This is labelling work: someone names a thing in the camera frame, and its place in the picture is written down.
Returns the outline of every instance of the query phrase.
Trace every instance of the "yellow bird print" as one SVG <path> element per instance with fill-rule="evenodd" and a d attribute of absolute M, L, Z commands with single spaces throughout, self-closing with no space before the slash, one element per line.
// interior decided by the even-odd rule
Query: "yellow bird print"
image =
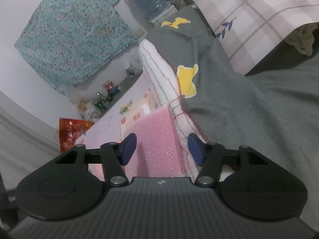
<path fill-rule="evenodd" d="M 161 25 L 161 28 L 163 26 L 170 26 L 172 28 L 178 29 L 178 25 L 185 24 L 185 23 L 190 23 L 190 21 L 188 21 L 188 20 L 186 20 L 184 18 L 181 18 L 181 17 L 177 17 L 177 18 L 175 18 L 175 21 L 173 23 L 168 22 L 168 21 L 163 21 L 162 25 Z"/>
<path fill-rule="evenodd" d="M 195 64 L 192 68 L 185 66 L 178 66 L 177 68 L 177 77 L 181 88 L 181 95 L 185 95 L 185 99 L 192 98 L 197 93 L 196 87 L 192 82 L 197 72 L 197 64 Z"/>

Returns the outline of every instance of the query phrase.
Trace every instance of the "pink glittery package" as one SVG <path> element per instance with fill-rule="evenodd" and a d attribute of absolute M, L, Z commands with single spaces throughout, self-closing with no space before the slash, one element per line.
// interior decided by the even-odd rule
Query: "pink glittery package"
<path fill-rule="evenodd" d="M 178 136 L 170 106 L 163 106 L 133 124 L 125 136 L 135 133 L 136 150 L 125 166 L 127 178 L 133 177 L 183 177 Z"/>

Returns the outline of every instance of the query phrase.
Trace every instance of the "floral fabric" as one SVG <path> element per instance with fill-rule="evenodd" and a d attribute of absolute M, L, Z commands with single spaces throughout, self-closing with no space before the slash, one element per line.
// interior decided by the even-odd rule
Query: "floral fabric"
<path fill-rule="evenodd" d="M 15 47 L 55 90 L 85 82 L 137 41 L 119 0 L 42 0 Z"/>

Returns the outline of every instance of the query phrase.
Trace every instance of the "gray bedsheet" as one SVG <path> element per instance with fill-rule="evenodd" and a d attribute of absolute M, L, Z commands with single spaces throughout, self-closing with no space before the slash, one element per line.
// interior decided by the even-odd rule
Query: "gray bedsheet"
<path fill-rule="evenodd" d="M 178 29 L 155 27 L 147 36 L 177 71 L 192 68 L 197 94 L 183 109 L 210 141 L 250 145 L 300 178 L 308 189 L 301 218 L 319 230 L 319 55 L 308 60 L 280 44 L 247 76 L 232 70 L 210 29 L 192 7 L 175 17 Z"/>

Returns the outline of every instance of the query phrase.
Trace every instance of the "orange plastic bag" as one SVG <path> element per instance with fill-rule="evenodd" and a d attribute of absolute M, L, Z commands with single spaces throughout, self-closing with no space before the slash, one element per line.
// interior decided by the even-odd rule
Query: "orange plastic bag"
<path fill-rule="evenodd" d="M 60 118 L 59 136 L 61 153 L 73 147 L 76 139 L 93 125 L 94 122 L 87 120 Z"/>

